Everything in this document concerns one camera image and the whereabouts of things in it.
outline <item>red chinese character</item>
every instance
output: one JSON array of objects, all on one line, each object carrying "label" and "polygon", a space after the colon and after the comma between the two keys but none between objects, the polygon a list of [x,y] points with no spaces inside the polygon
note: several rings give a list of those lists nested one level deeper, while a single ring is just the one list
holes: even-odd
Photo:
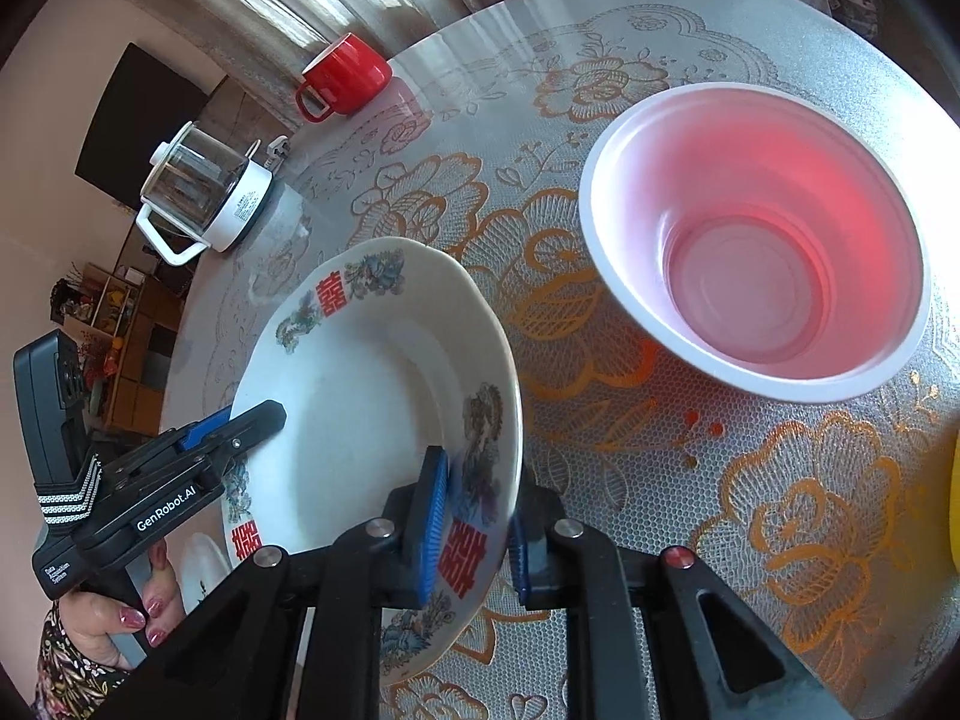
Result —
[{"label": "red chinese character", "polygon": [[240,560],[245,560],[263,546],[260,533],[256,530],[256,522],[253,520],[237,525],[230,533],[230,538],[233,540],[233,546]]},{"label": "red chinese character", "polygon": [[458,597],[463,598],[472,588],[477,566],[486,553],[487,534],[454,517],[438,570]]},{"label": "red chinese character", "polygon": [[320,298],[320,310],[325,317],[329,317],[347,305],[347,295],[344,295],[344,280],[339,271],[333,271],[327,278],[317,285],[317,298]]}]

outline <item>silver screw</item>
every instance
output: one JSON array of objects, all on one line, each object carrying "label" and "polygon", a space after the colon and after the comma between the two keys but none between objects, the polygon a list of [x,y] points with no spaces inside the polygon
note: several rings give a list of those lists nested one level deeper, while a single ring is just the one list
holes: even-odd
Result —
[{"label": "silver screw", "polygon": [[386,517],[373,517],[367,523],[367,533],[374,538],[387,538],[394,534],[394,524]]},{"label": "silver screw", "polygon": [[553,523],[553,529],[558,536],[565,538],[579,538],[584,534],[584,523],[577,519],[558,519]]},{"label": "silver screw", "polygon": [[272,568],[281,560],[283,560],[283,553],[280,552],[280,547],[272,545],[260,547],[253,553],[253,562],[261,568]]}]

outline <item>bowl bottom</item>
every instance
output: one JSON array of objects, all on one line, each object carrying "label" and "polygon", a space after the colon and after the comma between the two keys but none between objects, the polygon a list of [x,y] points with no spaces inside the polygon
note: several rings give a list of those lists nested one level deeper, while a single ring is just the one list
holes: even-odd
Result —
[{"label": "bowl bottom", "polygon": [[737,215],[678,235],[665,271],[694,333],[736,360],[769,364],[796,357],[818,334],[825,301],[816,260],[791,231]]}]

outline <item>human hand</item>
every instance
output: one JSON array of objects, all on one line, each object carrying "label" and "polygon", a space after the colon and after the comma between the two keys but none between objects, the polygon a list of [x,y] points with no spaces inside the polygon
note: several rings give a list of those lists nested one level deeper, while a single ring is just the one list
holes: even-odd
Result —
[{"label": "human hand", "polygon": [[128,671],[131,664],[117,650],[110,634],[133,634],[146,627],[147,641],[158,647],[186,617],[176,573],[167,560],[166,541],[157,541],[147,555],[152,573],[143,586],[143,608],[148,618],[135,608],[96,593],[71,590],[59,601],[66,635],[88,659]]}]

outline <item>red screw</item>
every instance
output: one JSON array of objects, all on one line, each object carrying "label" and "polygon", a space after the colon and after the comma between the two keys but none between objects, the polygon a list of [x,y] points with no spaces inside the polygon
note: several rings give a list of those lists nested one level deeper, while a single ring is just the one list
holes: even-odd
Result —
[{"label": "red screw", "polygon": [[697,562],[697,556],[693,554],[693,550],[686,547],[667,547],[661,552],[661,557],[671,568],[689,568]]}]

